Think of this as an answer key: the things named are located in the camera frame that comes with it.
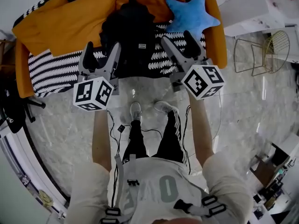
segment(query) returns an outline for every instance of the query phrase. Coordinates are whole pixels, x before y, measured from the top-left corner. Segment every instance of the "black pants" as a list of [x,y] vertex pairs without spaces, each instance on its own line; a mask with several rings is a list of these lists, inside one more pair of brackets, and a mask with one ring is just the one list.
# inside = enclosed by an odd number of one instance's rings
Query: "black pants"
[[[131,122],[130,142],[123,156],[123,163],[129,161],[130,154],[136,154],[136,158],[148,157],[143,143],[140,121]],[[178,113],[168,113],[168,122],[160,142],[158,152],[153,156],[186,164],[185,151],[181,144],[181,122]]]

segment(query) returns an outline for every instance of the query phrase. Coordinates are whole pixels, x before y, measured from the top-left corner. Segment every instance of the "black bag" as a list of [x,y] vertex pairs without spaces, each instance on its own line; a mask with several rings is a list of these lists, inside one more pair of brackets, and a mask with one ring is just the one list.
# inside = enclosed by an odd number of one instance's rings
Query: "black bag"
[[155,49],[154,18],[145,5],[129,0],[103,23],[100,38],[106,53],[116,42],[121,43],[118,77],[123,71],[134,76],[138,69],[147,68]]

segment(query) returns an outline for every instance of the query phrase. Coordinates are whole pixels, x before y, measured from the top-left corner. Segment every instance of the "person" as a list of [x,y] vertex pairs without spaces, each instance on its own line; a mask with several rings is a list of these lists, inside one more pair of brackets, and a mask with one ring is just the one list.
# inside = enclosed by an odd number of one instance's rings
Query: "person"
[[114,209],[108,207],[107,199],[111,170],[107,112],[97,111],[93,163],[75,169],[67,224],[247,223],[253,198],[225,155],[214,154],[204,101],[191,94],[189,99],[196,158],[209,194],[188,179],[178,109],[164,101],[155,103],[156,110],[167,114],[168,123],[157,154],[149,157],[141,133],[141,107],[134,102],[129,144],[122,161],[116,159],[119,185]]

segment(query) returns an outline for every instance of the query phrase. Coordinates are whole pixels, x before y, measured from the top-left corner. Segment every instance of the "harness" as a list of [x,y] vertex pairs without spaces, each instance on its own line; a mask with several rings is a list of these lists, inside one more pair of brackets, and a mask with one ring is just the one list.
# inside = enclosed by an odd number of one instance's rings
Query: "harness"
[[[117,198],[115,202],[115,206],[113,208],[106,209],[106,217],[100,220],[101,224],[128,224],[136,210],[137,207],[137,195],[139,190],[139,181],[136,177],[136,155],[130,154],[130,161],[128,167],[128,175],[126,177],[127,182],[124,182],[124,168],[121,161],[120,155],[115,156],[116,165],[119,169],[119,186],[117,192]],[[195,206],[192,203],[185,203],[182,199],[179,199],[175,205],[174,209],[182,210],[187,214],[191,214],[193,216],[201,217],[203,221],[208,219],[209,223],[212,224],[222,224],[222,223],[230,223],[230,224],[238,224],[238,221],[234,214],[226,208],[225,204],[218,202],[218,198],[216,196],[210,196],[200,187],[197,187],[193,183],[191,183],[186,177],[181,175],[185,180],[189,182],[192,186],[198,188],[201,191],[201,203],[202,206]],[[121,198],[121,193],[123,190],[123,185],[127,185],[129,187],[130,194],[133,200],[133,211],[127,215],[122,215],[121,210],[119,208],[119,202]]]

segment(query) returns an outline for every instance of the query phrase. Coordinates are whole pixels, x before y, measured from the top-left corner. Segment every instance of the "blue star pillow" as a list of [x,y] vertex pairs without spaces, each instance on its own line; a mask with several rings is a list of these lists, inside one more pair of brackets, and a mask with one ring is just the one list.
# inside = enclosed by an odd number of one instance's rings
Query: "blue star pillow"
[[200,40],[204,29],[220,25],[218,19],[206,12],[205,0],[191,0],[190,2],[166,0],[166,3],[174,14],[174,20],[168,26],[167,32],[188,30],[194,38]]

